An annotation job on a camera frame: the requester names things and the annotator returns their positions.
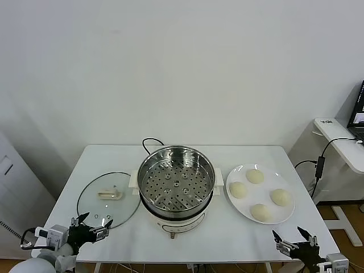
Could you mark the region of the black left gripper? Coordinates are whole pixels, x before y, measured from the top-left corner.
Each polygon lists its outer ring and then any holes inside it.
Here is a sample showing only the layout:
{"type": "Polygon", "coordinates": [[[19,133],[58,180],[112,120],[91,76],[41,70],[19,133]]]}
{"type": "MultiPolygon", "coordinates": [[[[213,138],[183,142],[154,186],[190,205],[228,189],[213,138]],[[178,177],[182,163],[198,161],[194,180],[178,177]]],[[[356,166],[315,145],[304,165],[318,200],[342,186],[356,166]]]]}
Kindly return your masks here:
{"type": "Polygon", "coordinates": [[[110,220],[104,226],[91,227],[83,224],[83,221],[88,215],[89,212],[81,214],[77,218],[72,217],[71,219],[67,244],[71,246],[74,253],[79,253],[80,248],[84,244],[98,242],[109,235],[113,220],[110,220]]]}

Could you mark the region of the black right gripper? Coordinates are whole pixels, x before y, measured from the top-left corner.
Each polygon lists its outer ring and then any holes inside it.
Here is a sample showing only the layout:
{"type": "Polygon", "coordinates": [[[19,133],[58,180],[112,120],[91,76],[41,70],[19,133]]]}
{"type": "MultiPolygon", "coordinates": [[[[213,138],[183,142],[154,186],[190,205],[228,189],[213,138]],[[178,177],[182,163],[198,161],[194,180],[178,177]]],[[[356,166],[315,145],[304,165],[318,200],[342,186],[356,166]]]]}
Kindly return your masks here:
{"type": "Polygon", "coordinates": [[[299,226],[297,229],[307,242],[289,243],[282,240],[278,233],[272,230],[276,249],[291,259],[300,260],[307,268],[318,268],[317,265],[326,262],[326,260],[320,257],[317,237],[315,235],[312,236],[308,231],[299,226]]]}

